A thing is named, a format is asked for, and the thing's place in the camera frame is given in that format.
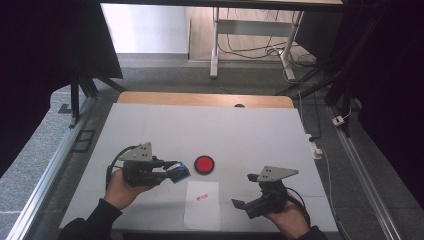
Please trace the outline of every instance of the hand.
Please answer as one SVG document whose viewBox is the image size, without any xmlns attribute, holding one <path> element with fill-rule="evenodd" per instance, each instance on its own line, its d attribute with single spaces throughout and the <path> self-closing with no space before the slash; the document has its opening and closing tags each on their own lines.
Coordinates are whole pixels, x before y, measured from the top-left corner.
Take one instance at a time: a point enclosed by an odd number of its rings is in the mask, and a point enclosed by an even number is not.
<svg viewBox="0 0 424 240">
<path fill-rule="evenodd" d="M 284 210 L 265 214 L 277 228 L 289 239 L 297 239 L 309 232 L 308 224 L 302 211 L 294 203 L 287 201 Z"/>
<path fill-rule="evenodd" d="M 103 199 L 117 209 L 122 210 L 128 207 L 140 193 L 148 191 L 153 187 L 131 187 L 124 181 L 122 170 L 119 169 L 112 173 L 109 187 Z"/>
</svg>

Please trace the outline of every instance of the black curtain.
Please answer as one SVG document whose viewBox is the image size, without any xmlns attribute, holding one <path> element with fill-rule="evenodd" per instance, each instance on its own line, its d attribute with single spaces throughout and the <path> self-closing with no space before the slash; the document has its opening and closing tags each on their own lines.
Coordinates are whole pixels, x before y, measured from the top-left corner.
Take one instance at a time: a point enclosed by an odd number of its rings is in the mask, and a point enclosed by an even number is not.
<svg viewBox="0 0 424 240">
<path fill-rule="evenodd" d="M 0 7 L 0 176 L 71 77 L 122 78 L 99 3 L 9 1 Z"/>
<path fill-rule="evenodd" d="M 423 12 L 422 1 L 393 1 L 353 71 L 359 120 L 422 207 Z"/>
</svg>

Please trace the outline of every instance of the red button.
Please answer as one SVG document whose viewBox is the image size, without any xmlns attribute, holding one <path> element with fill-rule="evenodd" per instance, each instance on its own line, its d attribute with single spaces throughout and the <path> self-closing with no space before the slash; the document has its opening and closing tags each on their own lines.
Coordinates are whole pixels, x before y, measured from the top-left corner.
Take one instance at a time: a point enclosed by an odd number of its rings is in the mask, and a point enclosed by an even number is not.
<svg viewBox="0 0 424 240">
<path fill-rule="evenodd" d="M 206 155 L 198 157 L 194 162 L 194 169 L 196 169 L 196 171 L 202 175 L 207 175 L 211 173 L 214 167 L 215 162 L 211 157 Z"/>
</svg>

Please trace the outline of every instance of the red mark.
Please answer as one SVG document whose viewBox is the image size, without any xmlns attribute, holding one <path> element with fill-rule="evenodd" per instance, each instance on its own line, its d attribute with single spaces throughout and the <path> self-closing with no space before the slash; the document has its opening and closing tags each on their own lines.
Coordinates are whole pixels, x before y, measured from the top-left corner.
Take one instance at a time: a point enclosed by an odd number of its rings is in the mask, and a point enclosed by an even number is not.
<svg viewBox="0 0 424 240">
<path fill-rule="evenodd" d="M 207 197 L 208 197 L 208 194 L 206 193 L 205 195 L 202 195 L 200 197 L 197 197 L 196 199 L 197 199 L 197 201 L 201 201 L 203 199 L 206 199 Z"/>
</svg>

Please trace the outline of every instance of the sleeve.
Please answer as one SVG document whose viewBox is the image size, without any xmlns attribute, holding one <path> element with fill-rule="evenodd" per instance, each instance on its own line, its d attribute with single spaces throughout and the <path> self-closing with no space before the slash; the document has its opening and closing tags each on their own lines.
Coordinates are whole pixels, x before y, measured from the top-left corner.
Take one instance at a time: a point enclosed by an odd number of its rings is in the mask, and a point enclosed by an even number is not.
<svg viewBox="0 0 424 240">
<path fill-rule="evenodd" d="M 100 199 L 87 220 L 77 218 L 68 223 L 60 232 L 58 240 L 105 240 L 110 234 L 113 222 L 121 215 L 120 210 Z"/>
<path fill-rule="evenodd" d="M 317 226 L 313 226 L 309 232 L 298 238 L 298 240 L 328 240 Z"/>
</svg>

